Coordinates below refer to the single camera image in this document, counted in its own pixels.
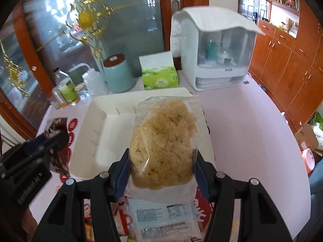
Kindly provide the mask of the dark brown snack packet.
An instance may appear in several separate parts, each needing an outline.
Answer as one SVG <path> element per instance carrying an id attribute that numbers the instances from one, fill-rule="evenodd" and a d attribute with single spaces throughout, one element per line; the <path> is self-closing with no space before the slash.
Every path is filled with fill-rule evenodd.
<path id="1" fill-rule="evenodd" d="M 50 157 L 50 170 L 65 176 L 70 176 L 68 167 L 67 117 L 56 117 L 47 121 L 44 130 Z"/>

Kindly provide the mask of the clear bag yellow puffed snack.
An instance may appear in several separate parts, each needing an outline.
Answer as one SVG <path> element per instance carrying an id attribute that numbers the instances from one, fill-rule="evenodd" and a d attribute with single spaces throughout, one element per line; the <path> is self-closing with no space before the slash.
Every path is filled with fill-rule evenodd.
<path id="1" fill-rule="evenodd" d="M 195 164 L 205 125 L 198 96 L 159 96 L 141 101 L 129 144 L 125 195 L 153 203 L 190 204 Z"/>

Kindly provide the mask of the red white snack packet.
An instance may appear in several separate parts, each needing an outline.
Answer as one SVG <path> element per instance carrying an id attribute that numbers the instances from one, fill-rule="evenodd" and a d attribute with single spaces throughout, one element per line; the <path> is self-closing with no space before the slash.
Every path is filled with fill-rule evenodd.
<path id="1" fill-rule="evenodd" d="M 122 197 L 116 203 L 111 203 L 113 219 L 120 236 L 128 236 L 133 223 L 130 205 L 126 197 Z"/>

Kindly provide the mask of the small glass jar orange base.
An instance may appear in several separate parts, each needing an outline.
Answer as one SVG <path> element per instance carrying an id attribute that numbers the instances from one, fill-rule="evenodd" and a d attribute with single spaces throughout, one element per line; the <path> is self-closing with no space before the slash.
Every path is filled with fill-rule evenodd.
<path id="1" fill-rule="evenodd" d="M 58 90 L 58 88 L 52 89 L 49 102 L 56 110 L 60 108 L 65 108 L 67 106 L 67 102 L 62 96 L 62 94 L 60 93 L 60 91 Z"/>

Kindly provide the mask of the pink plastic stool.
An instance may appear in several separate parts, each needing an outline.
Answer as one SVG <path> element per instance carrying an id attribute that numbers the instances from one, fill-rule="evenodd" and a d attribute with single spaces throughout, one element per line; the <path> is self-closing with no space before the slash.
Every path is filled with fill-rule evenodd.
<path id="1" fill-rule="evenodd" d="M 307 174 L 310 175 L 315 168 L 315 158 L 311 149 L 307 148 L 302 151 L 303 162 L 307 171 Z"/>

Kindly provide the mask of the pink printed tablecloth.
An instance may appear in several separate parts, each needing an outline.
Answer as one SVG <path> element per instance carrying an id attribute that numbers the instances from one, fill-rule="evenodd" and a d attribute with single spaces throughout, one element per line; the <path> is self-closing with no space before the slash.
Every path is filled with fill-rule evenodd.
<path id="1" fill-rule="evenodd" d="M 194 93 L 184 78 L 180 83 L 178 88 Z M 145 91 L 141 81 L 129 92 L 136 91 Z M 310 218 L 310 186 L 298 143 L 276 105 L 249 76 L 238 86 L 202 91 L 198 96 L 206 120 L 199 144 L 204 159 L 233 179 L 258 179 L 296 237 Z M 94 99 L 58 110 L 49 107 L 39 133 L 55 117 L 74 121 L 72 155 L 75 137 Z"/>

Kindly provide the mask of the pale blue snack packet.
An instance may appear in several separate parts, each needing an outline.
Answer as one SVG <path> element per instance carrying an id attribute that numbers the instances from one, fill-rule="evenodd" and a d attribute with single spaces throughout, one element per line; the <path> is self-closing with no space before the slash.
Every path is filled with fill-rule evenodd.
<path id="1" fill-rule="evenodd" d="M 202 239 L 193 204 L 164 204 L 130 198 L 132 229 L 137 241 Z"/>

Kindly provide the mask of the white plastic storage bin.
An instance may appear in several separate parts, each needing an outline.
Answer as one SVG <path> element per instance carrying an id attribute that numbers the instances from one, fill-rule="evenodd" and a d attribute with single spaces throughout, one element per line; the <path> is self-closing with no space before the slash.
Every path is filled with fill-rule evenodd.
<path id="1" fill-rule="evenodd" d="M 96 97 L 75 137 L 69 172 L 92 179 L 121 159 L 128 148 L 138 104 L 156 96 L 188 97 L 186 88 L 136 91 Z"/>

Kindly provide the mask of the clear bottle green label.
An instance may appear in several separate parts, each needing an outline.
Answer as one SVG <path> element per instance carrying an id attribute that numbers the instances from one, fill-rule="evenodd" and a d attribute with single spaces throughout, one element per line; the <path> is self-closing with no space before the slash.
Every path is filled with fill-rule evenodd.
<path id="1" fill-rule="evenodd" d="M 69 104 L 75 105 L 79 100 L 79 95 L 75 91 L 75 85 L 71 77 L 63 72 L 59 67 L 54 69 L 55 82 L 58 90 Z"/>

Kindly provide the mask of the cardboard box on floor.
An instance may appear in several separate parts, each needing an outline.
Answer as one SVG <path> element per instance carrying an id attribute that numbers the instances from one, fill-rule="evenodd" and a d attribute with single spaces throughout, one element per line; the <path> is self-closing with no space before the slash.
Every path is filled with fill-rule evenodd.
<path id="1" fill-rule="evenodd" d="M 311 151 L 322 151 L 322 137 L 317 136 L 314 126 L 305 124 L 296 134 L 295 139 L 301 151 L 309 148 Z"/>

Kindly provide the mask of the white squeeze wash bottle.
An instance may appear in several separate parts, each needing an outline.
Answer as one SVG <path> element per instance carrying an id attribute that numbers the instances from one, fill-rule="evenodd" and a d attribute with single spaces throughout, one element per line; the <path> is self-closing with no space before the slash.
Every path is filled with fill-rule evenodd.
<path id="1" fill-rule="evenodd" d="M 68 75 L 75 85 L 84 84 L 92 96 L 108 94 L 108 88 L 101 73 L 87 63 L 80 63 L 72 67 L 68 71 Z"/>

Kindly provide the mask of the mint green cylindrical canister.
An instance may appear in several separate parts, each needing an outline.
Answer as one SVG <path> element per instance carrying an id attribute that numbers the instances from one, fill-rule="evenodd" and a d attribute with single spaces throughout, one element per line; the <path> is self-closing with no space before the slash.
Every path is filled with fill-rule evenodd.
<path id="1" fill-rule="evenodd" d="M 113 93 L 129 91 L 136 84 L 131 68 L 124 54 L 115 54 L 103 62 L 108 89 Z"/>

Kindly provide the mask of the green tissue box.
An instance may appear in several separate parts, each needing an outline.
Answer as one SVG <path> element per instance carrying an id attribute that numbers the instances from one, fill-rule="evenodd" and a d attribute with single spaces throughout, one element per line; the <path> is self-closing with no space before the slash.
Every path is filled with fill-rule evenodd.
<path id="1" fill-rule="evenodd" d="M 175 88 L 178 74 L 170 51 L 139 57 L 144 90 Z"/>

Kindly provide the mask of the white dish cabinet with cover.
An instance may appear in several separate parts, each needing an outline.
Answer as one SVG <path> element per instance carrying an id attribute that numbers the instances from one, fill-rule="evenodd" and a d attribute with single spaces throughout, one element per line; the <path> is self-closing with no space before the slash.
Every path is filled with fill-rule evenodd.
<path id="1" fill-rule="evenodd" d="M 172 15 L 170 51 L 196 91 L 230 88 L 244 80 L 258 35 L 254 22 L 230 9 L 185 7 Z"/>

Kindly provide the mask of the orange wooden cabinet wall unit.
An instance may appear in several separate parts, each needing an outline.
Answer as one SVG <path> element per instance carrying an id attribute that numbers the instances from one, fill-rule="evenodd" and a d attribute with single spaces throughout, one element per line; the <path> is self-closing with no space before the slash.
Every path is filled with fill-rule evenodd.
<path id="1" fill-rule="evenodd" d="M 249 71 L 296 133 L 322 104 L 322 11 L 314 0 L 264 1 Z"/>

